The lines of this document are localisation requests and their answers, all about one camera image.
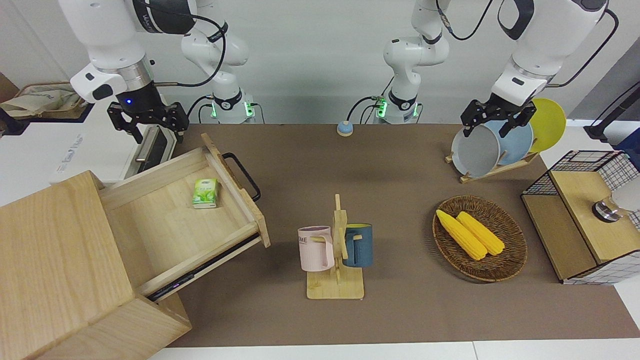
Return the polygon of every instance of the mug rack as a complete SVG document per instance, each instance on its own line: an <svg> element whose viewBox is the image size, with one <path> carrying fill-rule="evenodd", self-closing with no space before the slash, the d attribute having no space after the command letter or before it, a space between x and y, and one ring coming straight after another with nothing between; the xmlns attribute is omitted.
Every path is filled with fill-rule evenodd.
<svg viewBox="0 0 640 360"><path fill-rule="evenodd" d="M364 279L362 268L351 268L342 263L348 259L344 234L347 229L347 211L340 205L340 194L335 194L333 212L333 257L335 265L321 272L307 272L307 298L320 299L362 299Z"/></svg>

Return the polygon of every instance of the wicker basket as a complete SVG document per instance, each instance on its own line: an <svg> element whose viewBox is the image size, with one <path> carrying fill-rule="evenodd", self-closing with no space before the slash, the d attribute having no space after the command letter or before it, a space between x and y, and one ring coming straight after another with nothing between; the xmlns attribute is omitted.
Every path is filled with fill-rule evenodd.
<svg viewBox="0 0 640 360"><path fill-rule="evenodd" d="M480 261L473 260L451 238L437 216L433 217L433 236L443 257L463 274L480 281L497 282L510 279L522 270L527 262L527 243L520 226L498 205L491 201L464 195L443 202L438 209L456 217L460 211L489 228L504 244L501 254L488 254Z"/></svg>

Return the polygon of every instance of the brown table mat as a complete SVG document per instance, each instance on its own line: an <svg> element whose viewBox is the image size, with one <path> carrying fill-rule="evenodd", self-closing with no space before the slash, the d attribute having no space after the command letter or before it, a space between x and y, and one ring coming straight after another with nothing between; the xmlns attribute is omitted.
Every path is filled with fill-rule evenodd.
<svg viewBox="0 0 640 360"><path fill-rule="evenodd" d="M640 337L613 287L558 283L520 200L544 173L542 161L459 184L444 162L459 128L356 126L342 138L335 125L191 126L175 154L201 146L206 132L220 151L238 155L262 190L258 206L273 244L180 292L193 330L172 346ZM334 193L350 222L373 224L363 300L305 296L296 230L330 225ZM437 205L463 194L496 202L522 227L529 259L514 279L474 284L433 252Z"/></svg>

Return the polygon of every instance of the corn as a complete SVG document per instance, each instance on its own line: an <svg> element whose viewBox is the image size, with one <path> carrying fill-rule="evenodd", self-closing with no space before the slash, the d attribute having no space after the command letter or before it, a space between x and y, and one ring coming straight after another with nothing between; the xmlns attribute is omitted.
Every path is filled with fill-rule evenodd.
<svg viewBox="0 0 640 360"><path fill-rule="evenodd" d="M466 227L462 226L454 217L442 210L436 210L436 214L440 219L440 223L449 235L451 235L453 240L456 240L456 243L458 243L473 260L484 259L487 253L486 248Z"/></svg>
<svg viewBox="0 0 640 360"><path fill-rule="evenodd" d="M456 218L458 221L467 228L476 238L486 247L491 255L500 254L504 250L504 243L502 240L493 234L478 220L474 219L468 213L462 211Z"/></svg>

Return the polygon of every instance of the wooden cabinet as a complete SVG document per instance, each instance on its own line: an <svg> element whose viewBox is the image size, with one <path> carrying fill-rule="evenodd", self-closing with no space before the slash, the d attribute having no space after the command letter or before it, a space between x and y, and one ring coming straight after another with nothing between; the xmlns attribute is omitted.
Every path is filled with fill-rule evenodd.
<svg viewBox="0 0 640 360"><path fill-rule="evenodd" d="M548 178L557 195L522 199L558 279L567 284L612 284L638 274L640 232L631 219L608 224L592 213L592 205L611 194L602 176L550 171Z"/></svg>
<svg viewBox="0 0 640 360"><path fill-rule="evenodd" d="M110 188L85 172L0 208L1 359L146 359L191 328L177 290L269 245L204 140ZM204 177L220 180L219 208L191 207Z"/></svg>

